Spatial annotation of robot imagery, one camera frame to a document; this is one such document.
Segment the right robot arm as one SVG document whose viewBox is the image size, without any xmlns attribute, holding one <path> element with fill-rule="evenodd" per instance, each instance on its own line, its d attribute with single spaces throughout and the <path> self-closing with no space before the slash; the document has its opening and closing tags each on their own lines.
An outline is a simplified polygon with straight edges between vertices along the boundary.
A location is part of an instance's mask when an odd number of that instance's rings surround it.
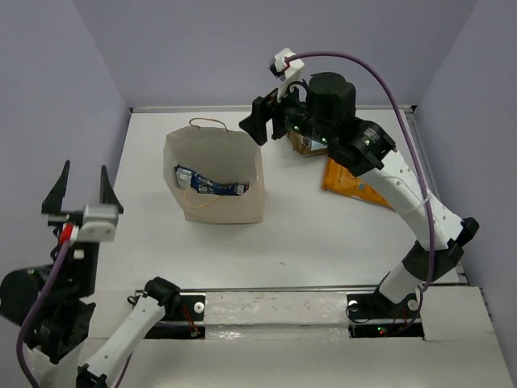
<svg viewBox="0 0 517 388">
<path fill-rule="evenodd" d="M 307 82 L 292 82 L 285 95 L 273 90 L 256 98 L 239 127 L 260 146 L 269 138 L 268 122 L 275 140 L 292 133 L 322 143 L 330 159 L 380 193 L 409 226 L 414 245 L 358 304 L 389 317 L 417 287 L 456 267 L 479 225 L 472 217 L 455 215 L 418 181 L 387 132 L 356 115 L 355 97 L 355 86 L 342 75 L 314 74 Z"/>
</svg>

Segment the blue snack packet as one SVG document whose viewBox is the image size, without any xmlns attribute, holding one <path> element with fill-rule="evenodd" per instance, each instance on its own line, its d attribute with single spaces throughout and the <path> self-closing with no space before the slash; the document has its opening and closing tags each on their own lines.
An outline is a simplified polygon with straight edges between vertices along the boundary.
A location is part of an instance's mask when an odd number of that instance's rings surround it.
<svg viewBox="0 0 517 388">
<path fill-rule="evenodd" d="M 198 171 L 176 165 L 174 175 L 178 187 L 184 190 L 192 189 L 199 194 L 211 194 L 216 196 L 240 196 L 245 194 L 249 183 L 218 183 L 202 176 Z"/>
</svg>

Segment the beige paper bag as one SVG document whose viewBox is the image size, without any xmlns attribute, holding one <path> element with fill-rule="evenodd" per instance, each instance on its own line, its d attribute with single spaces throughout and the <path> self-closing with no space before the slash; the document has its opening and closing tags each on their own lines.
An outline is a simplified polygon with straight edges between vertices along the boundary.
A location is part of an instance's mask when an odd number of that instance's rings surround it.
<svg viewBox="0 0 517 388">
<path fill-rule="evenodd" d="M 233 184 L 233 194 L 217 195 L 192 187 L 179 171 L 220 185 Z M 250 135 L 223 126 L 187 127 L 166 135 L 163 179 L 188 221 L 211 224 L 250 224 L 263 220 L 265 185 L 259 146 Z"/>
</svg>

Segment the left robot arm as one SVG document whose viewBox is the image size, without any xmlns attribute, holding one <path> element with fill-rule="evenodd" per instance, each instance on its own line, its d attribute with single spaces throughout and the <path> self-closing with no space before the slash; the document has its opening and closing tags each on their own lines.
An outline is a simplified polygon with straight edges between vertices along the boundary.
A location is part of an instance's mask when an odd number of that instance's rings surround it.
<svg viewBox="0 0 517 388">
<path fill-rule="evenodd" d="M 1 316 L 19 328 L 16 358 L 30 386 L 110 387 L 123 377 L 126 361 L 146 334 L 177 314 L 180 288 L 161 277 L 149 280 L 116 332 L 79 364 L 96 307 L 84 300 L 95 291 L 99 247 L 113 241 L 124 208 L 102 167 L 99 203 L 65 211 L 68 177 L 66 163 L 41 205 L 57 239 L 53 261 L 5 275 Z"/>
</svg>

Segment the brown snack packet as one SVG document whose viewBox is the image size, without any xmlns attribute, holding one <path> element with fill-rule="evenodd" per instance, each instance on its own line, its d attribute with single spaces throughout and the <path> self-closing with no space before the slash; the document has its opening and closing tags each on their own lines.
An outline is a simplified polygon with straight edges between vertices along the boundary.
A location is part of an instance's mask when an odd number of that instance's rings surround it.
<svg viewBox="0 0 517 388">
<path fill-rule="evenodd" d="M 292 145 L 292 150 L 302 156 L 327 154 L 327 147 L 317 141 L 304 137 L 299 133 L 288 132 L 286 137 Z"/>
</svg>

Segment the orange snack packet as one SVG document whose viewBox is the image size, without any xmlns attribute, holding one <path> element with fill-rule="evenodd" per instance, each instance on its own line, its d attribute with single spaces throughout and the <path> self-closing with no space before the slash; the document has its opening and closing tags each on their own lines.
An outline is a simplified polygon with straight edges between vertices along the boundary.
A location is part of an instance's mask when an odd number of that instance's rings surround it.
<svg viewBox="0 0 517 388">
<path fill-rule="evenodd" d="M 321 189 L 391 209 L 388 201 L 381 194 L 330 158 L 326 162 Z"/>
</svg>

